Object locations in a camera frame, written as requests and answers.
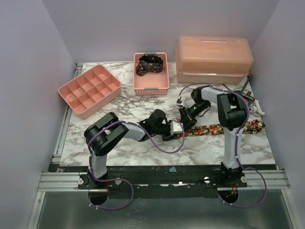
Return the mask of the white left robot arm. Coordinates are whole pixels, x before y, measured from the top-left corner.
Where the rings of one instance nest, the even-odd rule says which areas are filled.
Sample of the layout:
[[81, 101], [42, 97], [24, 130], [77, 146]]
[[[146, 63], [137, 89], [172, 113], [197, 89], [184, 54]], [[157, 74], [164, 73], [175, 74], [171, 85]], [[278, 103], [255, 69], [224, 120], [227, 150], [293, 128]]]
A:
[[162, 137], [163, 141], [176, 139], [183, 132], [183, 126], [177, 121], [168, 121], [164, 111], [156, 109], [152, 114], [138, 122], [131, 123], [120, 120], [118, 116], [110, 112], [97, 122], [89, 126], [84, 137], [90, 152], [89, 183], [94, 188], [102, 188], [105, 182], [127, 180], [118, 178], [107, 178], [107, 155], [124, 138], [137, 142], [152, 140], [156, 135]]

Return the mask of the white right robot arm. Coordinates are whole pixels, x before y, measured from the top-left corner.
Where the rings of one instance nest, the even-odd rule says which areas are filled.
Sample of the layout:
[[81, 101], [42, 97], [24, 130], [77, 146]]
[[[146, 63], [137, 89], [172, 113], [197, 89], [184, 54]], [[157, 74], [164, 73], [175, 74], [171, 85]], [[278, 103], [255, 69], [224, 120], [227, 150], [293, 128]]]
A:
[[217, 104], [218, 120], [224, 129], [224, 157], [217, 179], [223, 186], [230, 187], [243, 175], [240, 151], [243, 128], [249, 118], [247, 102], [241, 93], [208, 85], [193, 89], [191, 98], [194, 104], [189, 108], [182, 105], [180, 97], [177, 100], [184, 130], [193, 127], [197, 122], [195, 117], [210, 108], [211, 103]]

